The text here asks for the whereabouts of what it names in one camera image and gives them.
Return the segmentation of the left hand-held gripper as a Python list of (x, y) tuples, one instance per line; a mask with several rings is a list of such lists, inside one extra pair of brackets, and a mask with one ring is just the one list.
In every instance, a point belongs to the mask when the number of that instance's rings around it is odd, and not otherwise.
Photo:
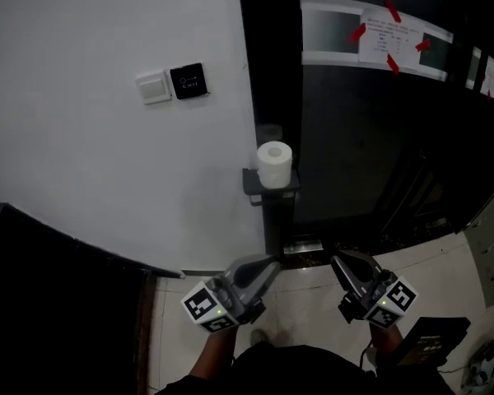
[(181, 305), (192, 323), (208, 333), (252, 324), (265, 311), (263, 296), (280, 269), (280, 262), (266, 254), (239, 258), (227, 272), (199, 282)]

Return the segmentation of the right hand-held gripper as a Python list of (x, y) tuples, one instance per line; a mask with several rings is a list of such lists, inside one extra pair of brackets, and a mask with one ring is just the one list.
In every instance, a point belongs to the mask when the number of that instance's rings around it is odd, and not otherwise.
[(388, 329), (403, 318), (418, 293), (403, 276), (382, 270), (370, 255), (341, 251), (332, 256), (331, 267), (346, 291), (338, 309), (348, 323), (364, 320)]

